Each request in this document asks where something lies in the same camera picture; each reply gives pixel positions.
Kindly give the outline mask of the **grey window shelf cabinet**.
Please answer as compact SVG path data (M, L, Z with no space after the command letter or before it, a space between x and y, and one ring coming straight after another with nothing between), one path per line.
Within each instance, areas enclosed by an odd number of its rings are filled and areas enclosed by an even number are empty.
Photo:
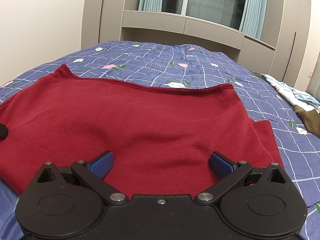
M251 40L270 50L275 47L245 35L224 25L190 16L181 16L167 12L148 12L138 10L123 11L121 26L124 28L149 29L183 34L216 42L241 50L244 39Z

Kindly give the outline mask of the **red knit sweater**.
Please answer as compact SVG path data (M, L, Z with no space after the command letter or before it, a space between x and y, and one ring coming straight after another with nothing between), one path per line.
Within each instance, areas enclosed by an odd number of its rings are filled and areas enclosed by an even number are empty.
M191 194L217 176L210 154L255 167L281 162L269 121L252 120L229 83L204 89L80 78L62 65L1 104L1 178L22 193L41 165L105 151L105 181L133 194Z

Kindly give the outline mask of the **blue plaid floral quilt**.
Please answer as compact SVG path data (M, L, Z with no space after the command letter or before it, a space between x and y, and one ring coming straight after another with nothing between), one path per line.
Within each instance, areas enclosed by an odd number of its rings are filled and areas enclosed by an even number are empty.
M232 84L249 117L271 123L285 170L308 206L300 235L303 239L319 239L319 139L306 130L293 107L262 76L222 52L198 45L109 41L29 68L1 85L1 100L7 100L62 64L80 77L117 79L151 87L207 88Z

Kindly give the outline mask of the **brown garment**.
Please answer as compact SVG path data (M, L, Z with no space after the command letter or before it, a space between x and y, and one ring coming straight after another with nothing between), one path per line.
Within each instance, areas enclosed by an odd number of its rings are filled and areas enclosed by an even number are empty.
M302 120L306 130L320 138L320 115L313 109L306 111L302 107L295 105L295 113Z

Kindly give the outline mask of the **grey left wardrobe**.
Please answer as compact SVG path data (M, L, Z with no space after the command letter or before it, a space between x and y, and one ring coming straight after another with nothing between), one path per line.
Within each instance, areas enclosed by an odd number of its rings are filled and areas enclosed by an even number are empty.
M125 0L85 0L81 49L105 41L119 41Z

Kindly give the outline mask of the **grey wardrobe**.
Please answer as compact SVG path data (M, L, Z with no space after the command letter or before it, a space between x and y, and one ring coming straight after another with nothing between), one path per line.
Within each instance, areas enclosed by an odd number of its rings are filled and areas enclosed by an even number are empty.
M81 49L105 41L119 41L125 0L85 0Z
M270 50L245 38L238 64L294 86L306 50L310 17L311 0L267 0L259 40L276 49Z

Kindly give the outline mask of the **light blue patterned cloth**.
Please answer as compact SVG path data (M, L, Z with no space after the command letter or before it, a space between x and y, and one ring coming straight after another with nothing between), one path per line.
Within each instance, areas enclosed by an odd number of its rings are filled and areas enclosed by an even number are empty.
M319 101L309 93L288 86L268 74L262 77L293 107L299 106L305 111L316 110L319 113Z

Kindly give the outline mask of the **right blue curtain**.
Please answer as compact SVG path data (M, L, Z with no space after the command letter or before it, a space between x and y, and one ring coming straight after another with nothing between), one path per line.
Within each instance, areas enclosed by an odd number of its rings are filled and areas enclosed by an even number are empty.
M267 0L245 0L239 31L260 39L263 31Z

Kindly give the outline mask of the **grey right wardrobe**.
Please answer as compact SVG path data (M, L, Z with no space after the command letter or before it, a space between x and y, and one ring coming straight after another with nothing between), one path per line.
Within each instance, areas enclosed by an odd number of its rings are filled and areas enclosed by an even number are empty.
M310 17L311 0L267 0L259 40L276 49L270 50L245 38L238 64L294 86L306 50Z

